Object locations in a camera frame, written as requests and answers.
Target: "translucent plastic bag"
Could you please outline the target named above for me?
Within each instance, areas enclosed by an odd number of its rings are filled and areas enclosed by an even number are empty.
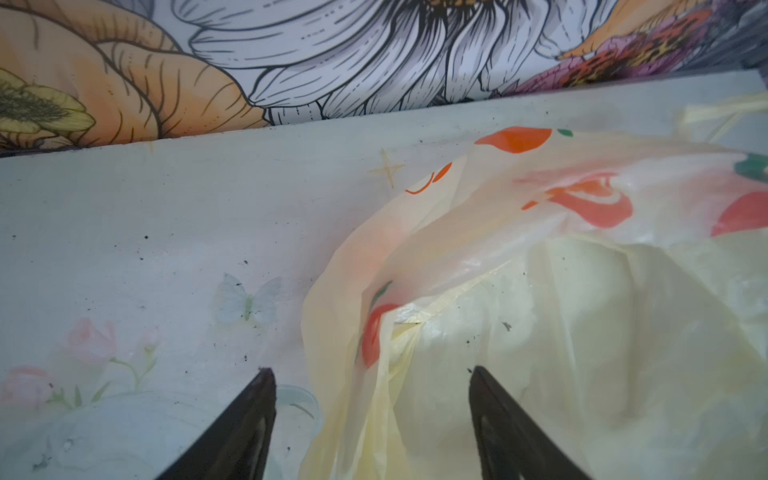
[[[512,127],[336,251],[309,478],[480,478],[486,366],[589,475],[768,475],[768,157]]]

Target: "pink rose decal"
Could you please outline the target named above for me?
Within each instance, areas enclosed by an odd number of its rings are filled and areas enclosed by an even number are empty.
[[[88,365],[103,365],[118,352],[114,323],[106,322],[107,335],[96,329],[90,319],[81,319],[67,334],[67,348],[78,360]]]
[[[53,378],[43,369],[19,366],[8,371],[0,386],[0,402],[39,407],[51,398]]]

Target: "orange print on bag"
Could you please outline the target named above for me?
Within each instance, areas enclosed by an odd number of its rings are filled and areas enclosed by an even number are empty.
[[[562,205],[574,211],[584,221],[598,228],[612,228],[632,216],[629,197],[611,186],[616,174],[594,174],[567,187],[556,187],[545,192],[540,200],[523,205],[529,210],[542,201]]]
[[[523,154],[539,148],[551,136],[551,128],[510,127],[481,138],[475,145],[491,145],[510,154]]]
[[[360,345],[362,363],[367,369],[378,362],[381,355],[379,329],[381,328],[382,315],[399,307],[400,305],[394,303],[385,303],[384,305],[377,306],[368,315],[368,322],[366,322],[366,329],[362,332],[362,344]]]
[[[411,195],[420,194],[421,192],[426,190],[429,185],[436,184],[438,182],[438,180],[443,178],[445,176],[445,174],[448,173],[448,170],[451,170],[451,165],[453,165],[453,162],[451,162],[450,164],[445,165],[442,169],[440,169],[440,171],[436,175],[435,175],[435,172],[432,172],[432,175],[429,177],[429,180],[427,180],[427,183],[426,183],[426,185],[424,187],[419,188],[415,192],[411,192],[410,190],[406,190],[406,192],[408,192]]]

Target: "white flower illustration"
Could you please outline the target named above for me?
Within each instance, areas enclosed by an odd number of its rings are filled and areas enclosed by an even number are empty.
[[[174,0],[172,11],[200,27],[194,55],[226,69],[276,123],[297,123],[486,98],[555,65],[616,3]]]

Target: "flower petal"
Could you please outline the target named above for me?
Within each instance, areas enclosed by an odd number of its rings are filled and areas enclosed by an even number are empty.
[[[249,96],[251,103],[260,107],[296,107],[344,85],[386,45],[392,30],[390,9],[387,6],[378,12],[366,28],[338,47],[265,73]]]
[[[450,52],[450,45],[456,39],[464,26],[464,17],[460,10],[456,9],[448,14],[445,27],[444,48],[440,56],[429,67],[427,72],[413,85],[405,97],[402,98],[400,110],[424,108],[432,103],[435,96],[445,88],[445,68]]]
[[[40,125],[34,121],[0,117],[0,131],[9,131],[16,134],[36,134],[40,131]]]
[[[94,43],[125,40],[154,50],[177,50],[160,27],[102,0],[2,0],[0,4],[46,17]]]
[[[196,56],[219,67],[289,65],[328,52],[361,30],[369,30],[366,25],[373,17],[378,17],[374,22],[382,16],[391,21],[388,5],[386,0],[332,0],[314,12],[277,25],[203,30],[192,37],[190,46]]]
[[[451,45],[445,98],[463,100],[484,68],[494,43],[504,29],[506,12],[496,2],[484,2]]]
[[[75,100],[71,95],[65,94],[61,90],[55,88],[45,87],[44,85],[28,85],[24,88],[35,97],[42,98],[43,100],[50,101],[58,105],[61,108],[68,108],[69,110],[85,111],[85,105]]]
[[[368,100],[366,113],[382,113],[397,110],[406,92],[427,73],[440,56],[445,45],[445,23],[434,13],[428,13],[422,32],[411,54],[395,74]]]
[[[232,78],[198,58],[100,43],[115,67],[157,109],[161,137],[264,127],[264,110],[248,104]]]
[[[72,141],[66,137],[58,135],[57,137],[42,138],[35,143],[35,148],[40,150],[56,150],[57,148],[71,147]]]
[[[96,123],[94,118],[76,110],[65,110],[65,115],[53,121],[41,121],[40,126],[51,131],[83,131],[91,128]]]
[[[10,71],[0,68],[0,88],[22,88],[26,85],[22,79]]]
[[[56,134],[47,130],[40,130],[34,134],[12,134],[8,132],[0,132],[0,142],[5,144],[9,150],[37,148],[44,139],[50,137],[56,137]]]
[[[480,84],[486,91],[504,91],[515,83],[520,65],[531,54],[544,27],[549,2],[512,0],[506,10],[504,31],[480,74]]]
[[[323,119],[320,106],[316,101],[300,107],[270,108],[268,115],[273,125],[294,125]]]
[[[595,12],[610,16],[616,0],[550,0],[547,21],[536,44],[543,57],[556,58],[579,46],[589,36]]]
[[[364,104],[400,68],[419,38],[419,9],[407,5],[395,16],[394,30],[382,48],[349,83],[334,91],[323,105],[327,118],[346,117]]]
[[[117,7],[120,7],[144,18],[152,18],[154,13],[154,0],[105,0]]]
[[[561,58],[598,51],[603,44],[638,31],[652,30],[662,21],[692,9],[705,0],[618,0],[603,1],[592,18],[589,36]]]
[[[132,2],[134,0],[111,0],[114,2]],[[346,13],[339,8],[339,3],[328,0],[226,0],[209,2],[207,0],[176,0],[173,12],[179,20],[199,27],[216,30],[244,30],[285,22],[300,15],[308,15],[318,9],[326,13],[329,4],[336,5],[336,12]]]

